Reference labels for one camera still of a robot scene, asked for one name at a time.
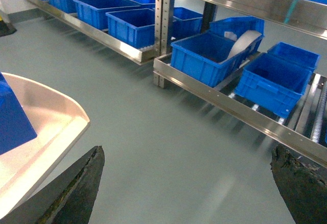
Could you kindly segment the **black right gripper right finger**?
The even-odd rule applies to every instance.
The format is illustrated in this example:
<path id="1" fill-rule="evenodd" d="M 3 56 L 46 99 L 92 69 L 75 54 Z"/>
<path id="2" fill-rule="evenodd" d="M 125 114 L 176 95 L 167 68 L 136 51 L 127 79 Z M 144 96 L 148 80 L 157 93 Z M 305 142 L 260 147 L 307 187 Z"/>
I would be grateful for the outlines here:
<path id="1" fill-rule="evenodd" d="M 272 151 L 271 171 L 295 223 L 326 223 L 326 176 L 284 145 Z"/>

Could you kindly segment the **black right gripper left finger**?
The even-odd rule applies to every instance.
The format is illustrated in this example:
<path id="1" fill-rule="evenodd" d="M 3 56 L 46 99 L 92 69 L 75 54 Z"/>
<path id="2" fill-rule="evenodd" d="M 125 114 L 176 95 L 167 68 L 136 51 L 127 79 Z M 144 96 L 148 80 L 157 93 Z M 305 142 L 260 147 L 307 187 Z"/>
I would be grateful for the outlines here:
<path id="1" fill-rule="evenodd" d="M 88 223 L 104 163 L 102 146 L 93 147 L 1 223 Z"/>

